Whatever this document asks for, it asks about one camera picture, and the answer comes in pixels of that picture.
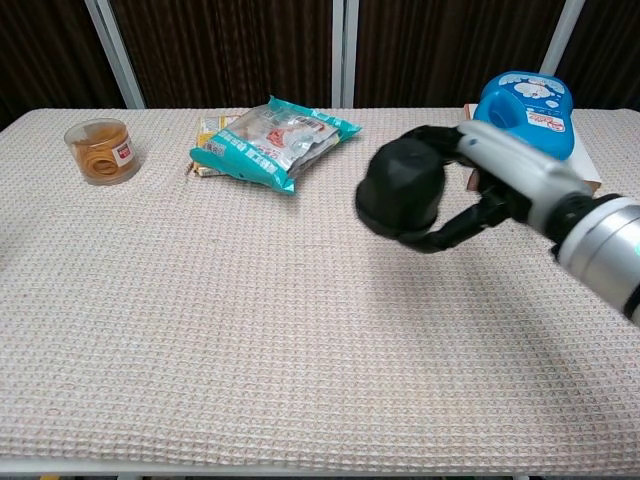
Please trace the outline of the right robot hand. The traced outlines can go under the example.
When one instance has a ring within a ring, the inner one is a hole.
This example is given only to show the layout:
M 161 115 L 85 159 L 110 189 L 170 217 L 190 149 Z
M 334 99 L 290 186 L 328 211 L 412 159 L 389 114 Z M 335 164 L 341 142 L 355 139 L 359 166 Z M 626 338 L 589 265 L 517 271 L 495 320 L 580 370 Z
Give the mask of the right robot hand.
M 595 207 L 592 190 L 571 168 L 489 123 L 424 125 L 404 136 L 432 147 L 446 161 L 471 166 L 479 176 L 478 203 L 438 230 L 423 228 L 399 236 L 414 250 L 445 251 L 507 219 L 528 225 L 559 249 Z

